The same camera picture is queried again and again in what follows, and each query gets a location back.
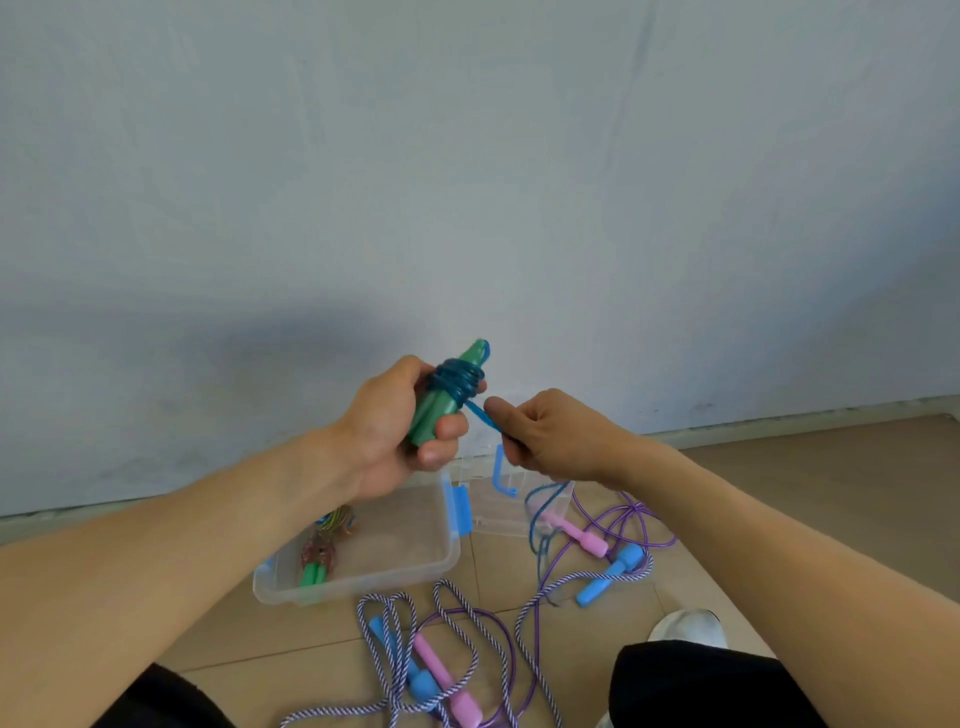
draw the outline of forearm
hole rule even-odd
[[[644,500],[723,588],[830,725],[957,725],[960,606],[631,439],[612,485]]]
[[[6,720],[89,725],[217,599],[337,507],[348,470],[335,434],[304,438],[169,496],[0,548]],[[308,471],[323,474],[305,483]]]

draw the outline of hand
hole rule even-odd
[[[385,496],[413,471],[437,471],[457,454],[457,438],[467,434],[463,413],[437,421],[437,439],[414,449],[404,442],[423,394],[426,376],[435,367],[415,356],[404,356],[382,375],[368,379],[337,427],[347,455],[354,458],[357,477],[347,500]],[[480,391],[487,388],[480,383]]]
[[[519,407],[490,397],[484,409],[502,430],[503,451],[513,465],[558,482],[610,482],[619,448],[635,437],[559,389],[540,392]]]

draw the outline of wall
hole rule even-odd
[[[640,431],[960,391],[953,0],[0,0],[0,513],[405,352]]]

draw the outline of left hand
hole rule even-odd
[[[437,439],[419,449],[405,441],[423,394],[426,376],[435,367],[415,356],[404,356],[382,375],[368,379],[336,427],[355,459],[359,477],[348,499],[386,496],[413,471],[437,471],[457,454],[457,438],[467,434],[462,412],[437,421]],[[479,391],[487,389],[480,382]]]

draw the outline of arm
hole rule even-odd
[[[833,726],[960,725],[960,605],[558,390],[488,414],[515,464],[646,502]]]
[[[334,508],[437,470],[467,431],[401,445],[431,367],[404,357],[344,417],[169,496],[0,548],[0,711],[88,726],[157,655],[278,547]]]

